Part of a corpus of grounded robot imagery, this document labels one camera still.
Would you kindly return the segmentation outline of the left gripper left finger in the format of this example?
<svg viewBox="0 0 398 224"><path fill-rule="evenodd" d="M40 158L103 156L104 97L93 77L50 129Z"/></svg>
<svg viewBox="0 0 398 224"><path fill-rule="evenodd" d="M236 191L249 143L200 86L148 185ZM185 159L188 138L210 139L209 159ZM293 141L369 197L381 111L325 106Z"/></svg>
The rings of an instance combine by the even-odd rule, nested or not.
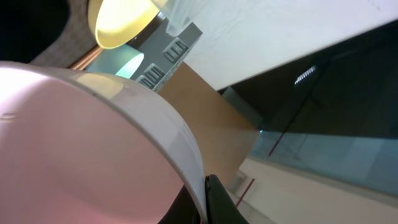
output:
<svg viewBox="0 0 398 224"><path fill-rule="evenodd" d="M183 186L159 224L200 224L201 218L187 188Z"/></svg>

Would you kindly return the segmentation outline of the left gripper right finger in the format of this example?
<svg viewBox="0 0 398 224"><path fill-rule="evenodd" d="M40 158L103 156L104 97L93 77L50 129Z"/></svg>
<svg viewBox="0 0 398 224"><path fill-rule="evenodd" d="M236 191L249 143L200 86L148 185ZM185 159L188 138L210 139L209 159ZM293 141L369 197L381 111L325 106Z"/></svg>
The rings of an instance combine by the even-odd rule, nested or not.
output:
<svg viewBox="0 0 398 224"><path fill-rule="evenodd" d="M216 175L206 176L205 192L208 223L248 224Z"/></svg>

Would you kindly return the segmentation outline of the white bowl with residue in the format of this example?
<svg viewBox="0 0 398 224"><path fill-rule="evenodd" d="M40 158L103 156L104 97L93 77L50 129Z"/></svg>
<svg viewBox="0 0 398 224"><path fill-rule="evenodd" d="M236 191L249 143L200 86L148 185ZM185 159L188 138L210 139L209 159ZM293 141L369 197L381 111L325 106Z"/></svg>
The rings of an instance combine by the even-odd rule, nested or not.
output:
<svg viewBox="0 0 398 224"><path fill-rule="evenodd" d="M206 212L187 123L163 97L105 73L1 63L1 222L159 223Z"/></svg>

